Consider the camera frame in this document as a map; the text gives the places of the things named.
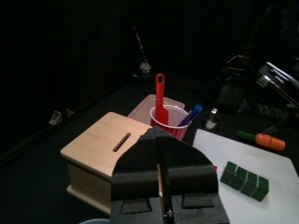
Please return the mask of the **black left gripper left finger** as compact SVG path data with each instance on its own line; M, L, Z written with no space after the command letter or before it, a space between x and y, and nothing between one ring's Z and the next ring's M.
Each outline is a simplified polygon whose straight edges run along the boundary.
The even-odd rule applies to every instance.
M155 129L116 161L111 178L111 224L163 224Z

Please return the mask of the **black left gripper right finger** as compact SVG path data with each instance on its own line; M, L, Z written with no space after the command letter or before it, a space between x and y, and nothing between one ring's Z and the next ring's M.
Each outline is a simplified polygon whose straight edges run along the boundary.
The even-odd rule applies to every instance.
M229 224L219 195L216 169L204 154L156 130L167 224Z

